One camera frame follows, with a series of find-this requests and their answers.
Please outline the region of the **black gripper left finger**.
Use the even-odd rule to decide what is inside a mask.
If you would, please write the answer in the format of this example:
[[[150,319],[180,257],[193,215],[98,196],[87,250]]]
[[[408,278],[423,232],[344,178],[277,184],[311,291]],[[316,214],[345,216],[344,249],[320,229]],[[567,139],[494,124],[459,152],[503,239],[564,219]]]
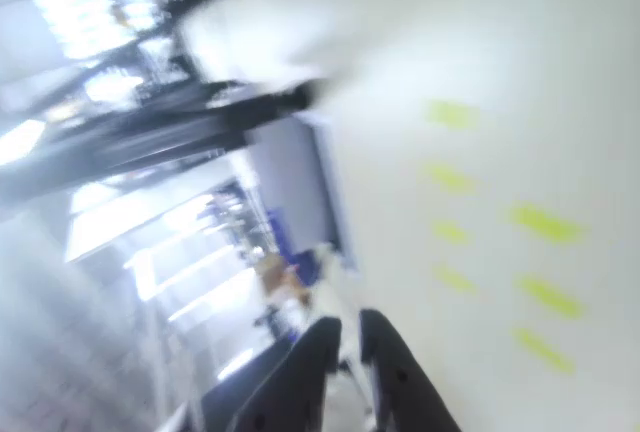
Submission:
[[[337,370],[341,330],[336,317],[313,323],[236,413],[234,429],[320,431],[327,378]]]

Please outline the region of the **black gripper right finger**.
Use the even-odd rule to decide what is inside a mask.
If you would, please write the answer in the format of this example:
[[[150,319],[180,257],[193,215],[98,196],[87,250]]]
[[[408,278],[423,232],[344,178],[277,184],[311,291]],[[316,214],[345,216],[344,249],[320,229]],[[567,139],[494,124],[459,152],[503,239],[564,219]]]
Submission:
[[[442,397],[390,320],[359,312],[361,362],[368,368],[379,431],[460,432]]]

